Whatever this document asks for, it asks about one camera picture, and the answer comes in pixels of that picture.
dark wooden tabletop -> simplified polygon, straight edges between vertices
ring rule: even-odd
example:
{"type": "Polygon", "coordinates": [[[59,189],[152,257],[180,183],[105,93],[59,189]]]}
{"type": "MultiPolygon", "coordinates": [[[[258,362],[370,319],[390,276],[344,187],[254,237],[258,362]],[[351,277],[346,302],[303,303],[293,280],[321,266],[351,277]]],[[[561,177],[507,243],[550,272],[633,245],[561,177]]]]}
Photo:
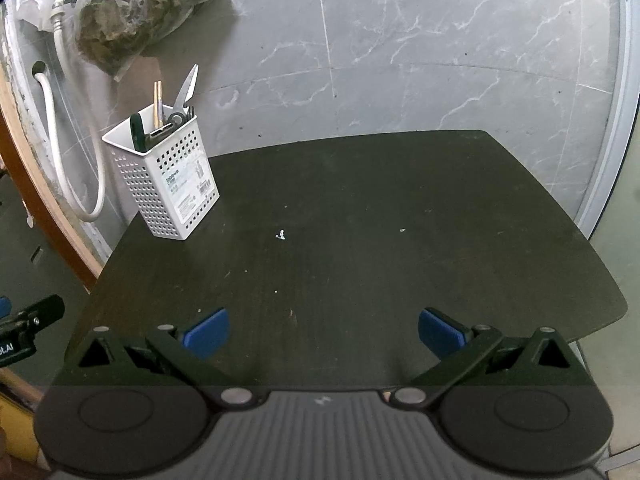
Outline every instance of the dark wooden tabletop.
{"type": "Polygon", "coordinates": [[[71,348],[97,325],[141,335],[224,306],[230,340],[210,361],[238,380],[381,386],[436,363],[417,335],[427,306],[568,340],[626,312],[571,219],[484,132],[339,137],[210,163],[212,211],[186,241],[153,237],[137,215],[71,348]]]}

white plastic basket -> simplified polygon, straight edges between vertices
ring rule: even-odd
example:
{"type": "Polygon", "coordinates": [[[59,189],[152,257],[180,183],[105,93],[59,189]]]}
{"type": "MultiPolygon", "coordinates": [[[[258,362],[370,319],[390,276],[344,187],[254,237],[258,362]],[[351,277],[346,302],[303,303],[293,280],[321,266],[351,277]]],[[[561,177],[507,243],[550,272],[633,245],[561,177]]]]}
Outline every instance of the white plastic basket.
{"type": "MultiPolygon", "coordinates": [[[[164,107],[165,115],[171,112],[164,107]]],[[[146,132],[153,130],[153,105],[140,110],[146,132]]],[[[220,194],[194,117],[146,153],[133,149],[129,119],[102,140],[110,146],[127,187],[151,232],[186,240],[220,194]]]]}

gray ribbed surface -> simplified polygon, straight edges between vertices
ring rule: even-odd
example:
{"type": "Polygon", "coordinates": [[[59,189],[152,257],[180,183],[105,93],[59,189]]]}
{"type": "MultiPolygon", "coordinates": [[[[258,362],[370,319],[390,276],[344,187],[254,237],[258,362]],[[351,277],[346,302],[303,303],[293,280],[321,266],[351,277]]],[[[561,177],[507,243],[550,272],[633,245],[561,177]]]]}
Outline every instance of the gray ribbed surface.
{"type": "MultiPolygon", "coordinates": [[[[76,477],[57,473],[51,480],[76,477]]],[[[498,480],[453,452],[430,420],[374,392],[274,392],[228,413],[184,462],[148,480],[498,480]]],[[[566,480],[601,479],[589,470],[566,480]]]]}

label sticker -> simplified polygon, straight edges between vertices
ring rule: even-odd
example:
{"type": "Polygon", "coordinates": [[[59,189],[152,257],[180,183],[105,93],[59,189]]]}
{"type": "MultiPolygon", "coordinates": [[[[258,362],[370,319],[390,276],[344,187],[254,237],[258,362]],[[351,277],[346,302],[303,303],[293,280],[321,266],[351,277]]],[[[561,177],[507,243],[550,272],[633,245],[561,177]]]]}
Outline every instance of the label sticker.
{"type": "Polygon", "coordinates": [[[14,353],[14,344],[8,341],[0,341],[0,356],[14,353]]]}
{"type": "Polygon", "coordinates": [[[213,186],[201,156],[202,150],[191,152],[164,174],[171,202],[183,224],[202,205],[213,186]]]}

scissor blade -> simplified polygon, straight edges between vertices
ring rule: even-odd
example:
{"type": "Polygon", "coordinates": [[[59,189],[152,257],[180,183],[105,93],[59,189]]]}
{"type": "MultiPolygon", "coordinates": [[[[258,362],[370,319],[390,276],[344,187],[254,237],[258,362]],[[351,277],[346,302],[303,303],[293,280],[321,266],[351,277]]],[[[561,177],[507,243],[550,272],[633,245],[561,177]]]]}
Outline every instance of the scissor blade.
{"type": "Polygon", "coordinates": [[[193,65],[193,68],[189,72],[187,79],[184,80],[182,86],[180,87],[180,91],[178,92],[178,97],[175,100],[173,112],[184,113],[184,105],[186,102],[191,99],[193,96],[193,91],[196,86],[196,78],[198,76],[198,65],[193,65]]]}
{"type": "Polygon", "coordinates": [[[187,104],[187,101],[193,97],[193,91],[196,89],[196,79],[198,78],[198,69],[199,66],[196,64],[193,66],[191,71],[193,72],[193,76],[191,77],[191,83],[189,84],[189,90],[187,91],[187,97],[184,98],[184,103],[187,104]]]}

